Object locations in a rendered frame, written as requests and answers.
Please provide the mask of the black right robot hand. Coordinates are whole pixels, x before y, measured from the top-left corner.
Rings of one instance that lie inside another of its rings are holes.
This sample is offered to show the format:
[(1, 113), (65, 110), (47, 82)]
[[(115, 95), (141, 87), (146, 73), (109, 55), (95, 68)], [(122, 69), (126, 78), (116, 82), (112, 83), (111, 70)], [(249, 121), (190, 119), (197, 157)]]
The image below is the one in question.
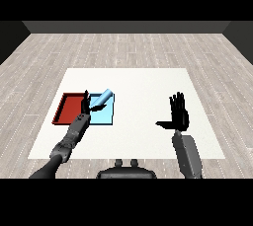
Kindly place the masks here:
[(189, 128), (190, 119), (188, 111), (185, 109), (184, 94), (178, 92), (169, 98), (171, 107), (171, 121), (157, 121), (156, 125), (160, 125), (165, 129), (175, 129), (186, 131)]

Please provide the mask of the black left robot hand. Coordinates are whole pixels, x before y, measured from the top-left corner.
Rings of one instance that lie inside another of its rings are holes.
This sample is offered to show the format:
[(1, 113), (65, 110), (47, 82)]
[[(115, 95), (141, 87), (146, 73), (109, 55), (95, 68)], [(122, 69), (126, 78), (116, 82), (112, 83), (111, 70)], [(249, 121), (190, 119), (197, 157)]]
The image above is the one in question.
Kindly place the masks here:
[(90, 107), (91, 97), (89, 96), (88, 91), (84, 92), (83, 100), (81, 101), (81, 112), (85, 114), (89, 114), (90, 112), (101, 111), (105, 105), (99, 105), (95, 107)]

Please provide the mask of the red shallow open box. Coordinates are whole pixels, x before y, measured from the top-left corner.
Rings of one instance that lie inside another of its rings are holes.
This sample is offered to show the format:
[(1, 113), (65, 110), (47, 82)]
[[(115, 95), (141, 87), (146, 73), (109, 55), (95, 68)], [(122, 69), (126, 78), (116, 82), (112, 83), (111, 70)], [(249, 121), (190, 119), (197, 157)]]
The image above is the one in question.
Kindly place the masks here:
[(54, 125), (69, 125), (81, 114), (82, 100), (83, 93), (64, 93), (51, 123)]

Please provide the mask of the small blue can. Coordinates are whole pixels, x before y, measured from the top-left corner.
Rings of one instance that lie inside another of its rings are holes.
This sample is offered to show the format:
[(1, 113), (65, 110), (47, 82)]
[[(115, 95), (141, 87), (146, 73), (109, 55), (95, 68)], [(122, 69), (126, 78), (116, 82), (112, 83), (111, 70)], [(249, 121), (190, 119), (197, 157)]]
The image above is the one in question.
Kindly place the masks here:
[(93, 104), (94, 107), (104, 106), (107, 100), (113, 95), (110, 89), (107, 89)]

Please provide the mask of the light blue shallow open box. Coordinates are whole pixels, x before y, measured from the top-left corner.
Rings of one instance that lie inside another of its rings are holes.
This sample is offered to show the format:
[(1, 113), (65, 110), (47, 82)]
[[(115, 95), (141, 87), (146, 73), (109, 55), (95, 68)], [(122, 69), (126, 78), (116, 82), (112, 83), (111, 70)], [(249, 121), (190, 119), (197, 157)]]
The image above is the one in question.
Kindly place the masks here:
[[(96, 106), (96, 101), (102, 96), (102, 93), (91, 93), (90, 108)], [(112, 125), (114, 116), (114, 101), (115, 95), (113, 93), (104, 94), (108, 97), (104, 102), (105, 107), (97, 112), (91, 112), (91, 125)]]

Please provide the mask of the dark grey robot body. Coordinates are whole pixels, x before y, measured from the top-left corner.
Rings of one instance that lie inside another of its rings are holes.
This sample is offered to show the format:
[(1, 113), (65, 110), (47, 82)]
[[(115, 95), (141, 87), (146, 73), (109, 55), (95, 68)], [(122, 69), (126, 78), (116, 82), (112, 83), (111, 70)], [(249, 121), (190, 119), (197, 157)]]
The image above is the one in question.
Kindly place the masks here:
[(136, 159), (130, 160), (129, 167), (124, 167), (123, 160), (117, 159), (115, 166), (100, 171), (97, 179), (156, 179), (156, 175), (153, 171), (140, 168)]

